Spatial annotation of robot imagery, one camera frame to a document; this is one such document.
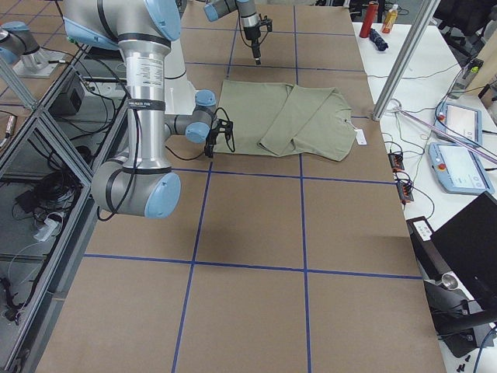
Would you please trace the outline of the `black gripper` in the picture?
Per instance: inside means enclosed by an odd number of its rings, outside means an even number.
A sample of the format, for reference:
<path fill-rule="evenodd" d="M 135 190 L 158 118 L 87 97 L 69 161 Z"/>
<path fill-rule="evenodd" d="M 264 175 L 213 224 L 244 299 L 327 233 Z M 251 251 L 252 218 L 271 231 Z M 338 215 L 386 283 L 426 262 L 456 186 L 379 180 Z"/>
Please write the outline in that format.
<path fill-rule="evenodd" d="M 233 122 L 218 118 L 215 122 L 216 126 L 211 128 L 208 132 L 204 154 L 206 157 L 212 159 L 214 157 L 214 146 L 217 144 L 217 137 L 222 134 L 230 152 L 235 151 L 235 136 L 233 134 Z"/>
<path fill-rule="evenodd" d="M 273 31 L 273 20 L 268 16 L 262 16 L 260 13 L 240 14 L 240 23 L 245 35 L 247 45 L 251 47 L 252 56 L 256 65 L 261 65 L 261 52 L 259 38 L 261 29 L 266 28 L 266 33 Z"/>

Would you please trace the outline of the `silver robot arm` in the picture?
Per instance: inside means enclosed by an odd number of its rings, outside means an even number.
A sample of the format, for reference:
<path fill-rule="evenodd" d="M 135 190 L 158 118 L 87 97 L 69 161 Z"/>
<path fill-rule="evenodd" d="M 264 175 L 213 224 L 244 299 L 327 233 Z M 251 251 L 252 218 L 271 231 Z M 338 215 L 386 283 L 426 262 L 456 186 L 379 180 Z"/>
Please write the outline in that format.
<path fill-rule="evenodd" d="M 233 123 L 217 115 L 208 89 L 170 92 L 169 67 L 182 74 L 181 19 L 174 1 L 67 1 L 64 27 L 73 40 L 119 51 L 126 66 L 129 147 L 104 162 L 92 179 L 95 202 L 111 215 L 165 218 L 181 193 L 165 156 L 171 135 L 204 146 L 211 157 L 219 134 L 234 143 Z"/>
<path fill-rule="evenodd" d="M 269 33 L 273 31 L 273 21 L 268 16 L 262 16 L 256 10 L 253 0 L 216 0 L 208 1 L 203 7 L 204 13 L 210 22 L 233 12 L 237 12 L 241 27 L 242 41 L 252 52 L 256 65 L 261 65 L 261 44 Z"/>

